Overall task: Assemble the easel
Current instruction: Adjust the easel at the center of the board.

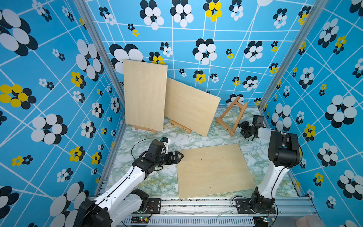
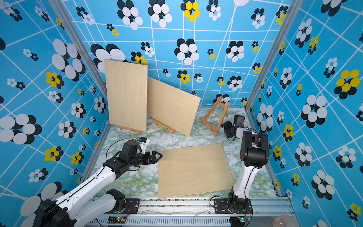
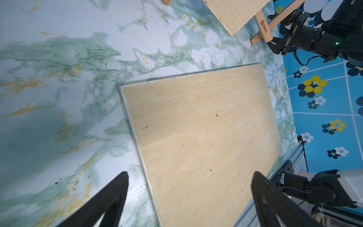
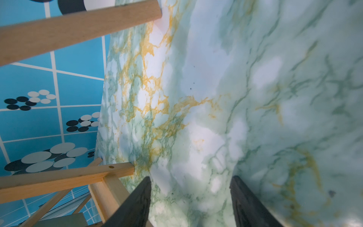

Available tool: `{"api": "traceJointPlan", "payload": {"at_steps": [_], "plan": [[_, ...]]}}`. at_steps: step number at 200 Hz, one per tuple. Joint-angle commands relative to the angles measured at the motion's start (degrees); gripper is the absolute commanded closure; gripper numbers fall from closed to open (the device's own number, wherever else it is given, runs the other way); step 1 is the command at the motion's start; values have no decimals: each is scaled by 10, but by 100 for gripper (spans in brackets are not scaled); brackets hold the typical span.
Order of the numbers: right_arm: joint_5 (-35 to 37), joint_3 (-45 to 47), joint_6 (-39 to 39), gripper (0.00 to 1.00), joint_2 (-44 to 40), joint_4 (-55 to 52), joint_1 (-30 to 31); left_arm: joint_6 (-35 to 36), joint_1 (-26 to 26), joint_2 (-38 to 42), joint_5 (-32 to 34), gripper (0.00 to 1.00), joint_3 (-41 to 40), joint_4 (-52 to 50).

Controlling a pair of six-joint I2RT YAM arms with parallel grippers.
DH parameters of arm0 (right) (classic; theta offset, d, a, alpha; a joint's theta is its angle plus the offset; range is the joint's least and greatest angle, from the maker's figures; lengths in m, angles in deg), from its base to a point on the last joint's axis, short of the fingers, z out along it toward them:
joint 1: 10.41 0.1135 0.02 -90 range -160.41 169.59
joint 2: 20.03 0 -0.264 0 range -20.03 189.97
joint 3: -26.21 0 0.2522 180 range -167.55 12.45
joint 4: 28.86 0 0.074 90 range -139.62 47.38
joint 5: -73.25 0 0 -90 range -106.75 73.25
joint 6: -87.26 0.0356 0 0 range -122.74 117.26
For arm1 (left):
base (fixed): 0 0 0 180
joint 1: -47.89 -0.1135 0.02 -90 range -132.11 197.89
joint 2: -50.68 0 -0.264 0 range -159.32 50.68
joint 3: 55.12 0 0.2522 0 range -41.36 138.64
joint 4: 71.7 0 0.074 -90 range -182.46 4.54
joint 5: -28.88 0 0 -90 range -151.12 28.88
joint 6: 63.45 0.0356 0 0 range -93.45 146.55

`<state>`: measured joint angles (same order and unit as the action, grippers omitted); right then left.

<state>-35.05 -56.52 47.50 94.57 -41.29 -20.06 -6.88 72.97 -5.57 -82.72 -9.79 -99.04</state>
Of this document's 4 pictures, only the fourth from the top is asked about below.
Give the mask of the plywood board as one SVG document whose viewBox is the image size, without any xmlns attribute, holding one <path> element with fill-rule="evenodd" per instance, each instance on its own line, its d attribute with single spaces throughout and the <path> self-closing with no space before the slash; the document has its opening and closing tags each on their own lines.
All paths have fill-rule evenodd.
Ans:
<svg viewBox="0 0 363 227">
<path fill-rule="evenodd" d="M 86 227 L 88 223 L 82 213 L 41 220 L 34 227 Z"/>
</svg>

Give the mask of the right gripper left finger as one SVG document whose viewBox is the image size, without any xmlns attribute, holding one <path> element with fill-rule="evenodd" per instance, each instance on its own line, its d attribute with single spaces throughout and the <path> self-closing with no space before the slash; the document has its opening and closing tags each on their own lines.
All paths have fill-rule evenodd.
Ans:
<svg viewBox="0 0 363 227">
<path fill-rule="evenodd" d="M 104 227 L 152 226 L 148 220 L 152 191 L 150 177 L 145 177 L 132 193 L 129 193 L 115 176 L 105 177 L 103 183 L 115 204 L 119 206 L 105 221 Z"/>
</svg>

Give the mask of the wooden easel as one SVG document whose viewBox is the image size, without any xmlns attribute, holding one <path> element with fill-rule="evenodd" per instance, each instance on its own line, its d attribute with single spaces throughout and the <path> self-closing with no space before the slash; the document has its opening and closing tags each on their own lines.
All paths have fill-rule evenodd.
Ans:
<svg viewBox="0 0 363 227">
<path fill-rule="evenodd" d="M 141 52 L 145 25 L 1 67 L 1 176 L 94 159 L 107 61 Z"/>
</svg>

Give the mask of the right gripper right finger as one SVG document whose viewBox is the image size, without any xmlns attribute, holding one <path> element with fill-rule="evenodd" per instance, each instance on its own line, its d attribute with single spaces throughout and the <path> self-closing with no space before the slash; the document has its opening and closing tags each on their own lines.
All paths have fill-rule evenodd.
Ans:
<svg viewBox="0 0 363 227">
<path fill-rule="evenodd" d="M 233 214 L 238 227 L 282 227 L 239 176 L 230 183 Z"/>
</svg>

